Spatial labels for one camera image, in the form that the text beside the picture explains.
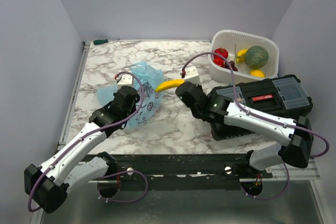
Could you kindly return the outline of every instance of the green melon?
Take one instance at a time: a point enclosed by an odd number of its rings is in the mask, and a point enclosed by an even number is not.
[[[268,52],[261,46],[250,47],[245,54],[245,63],[253,69],[262,68],[268,61]]]

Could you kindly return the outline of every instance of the marble surface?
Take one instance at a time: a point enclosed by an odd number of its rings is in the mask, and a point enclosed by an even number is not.
[[[208,41],[111,41],[91,44],[82,76],[67,142],[82,129],[92,112],[101,107],[98,88],[115,84],[114,76],[130,70],[132,64],[146,61],[164,72],[165,79],[179,78],[184,63],[193,55],[208,51]],[[206,60],[195,63],[206,93],[223,86],[208,75]],[[174,89],[164,94],[163,103],[145,125],[133,131],[116,131],[94,148],[90,154],[207,154],[245,153],[273,143],[256,134],[215,141],[208,123],[192,117],[190,110],[175,95]]]

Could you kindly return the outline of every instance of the red tomato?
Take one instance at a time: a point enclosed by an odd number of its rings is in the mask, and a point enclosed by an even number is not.
[[[218,57],[216,59],[214,59],[214,64],[216,64],[217,66],[220,66],[221,68],[224,66],[224,61]]]
[[[222,55],[225,59],[227,59],[227,57],[229,57],[229,53],[224,48],[217,48],[215,50],[215,53]],[[217,59],[217,58],[220,59],[220,57],[217,56],[217,55],[214,55],[214,58],[215,59]]]

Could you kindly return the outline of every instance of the gray floor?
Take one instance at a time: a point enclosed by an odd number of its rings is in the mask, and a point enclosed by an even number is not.
[[[284,182],[264,184],[263,196],[279,192]],[[122,192],[119,198],[140,192]],[[96,184],[89,183],[69,195],[55,212],[44,214],[44,224],[105,223],[322,223],[309,181],[291,182],[279,199],[257,201],[241,191],[151,191],[135,204],[106,204],[98,200]]]

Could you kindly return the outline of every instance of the red label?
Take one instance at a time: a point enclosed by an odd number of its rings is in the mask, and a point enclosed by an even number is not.
[[[257,101],[262,101],[262,100],[267,100],[267,99],[272,99],[272,98],[273,98],[272,94],[266,94],[266,95],[261,95],[259,97],[252,97],[252,100],[254,102],[257,102]]]

